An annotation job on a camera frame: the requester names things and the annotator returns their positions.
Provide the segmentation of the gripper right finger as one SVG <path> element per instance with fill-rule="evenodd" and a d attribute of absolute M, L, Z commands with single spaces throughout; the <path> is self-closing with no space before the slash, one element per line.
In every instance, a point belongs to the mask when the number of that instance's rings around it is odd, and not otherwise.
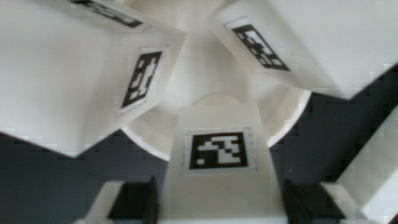
<path fill-rule="evenodd" d="M 287 224 L 376 224 L 353 206 L 335 203 L 332 194 L 319 183 L 284 181 L 282 203 Z"/>

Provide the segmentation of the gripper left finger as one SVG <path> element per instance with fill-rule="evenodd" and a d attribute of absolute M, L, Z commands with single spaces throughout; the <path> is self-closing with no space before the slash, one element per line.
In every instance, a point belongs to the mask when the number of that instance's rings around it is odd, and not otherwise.
<path fill-rule="evenodd" d="M 87 215 L 72 224 L 158 224 L 156 179 L 106 182 Z"/>

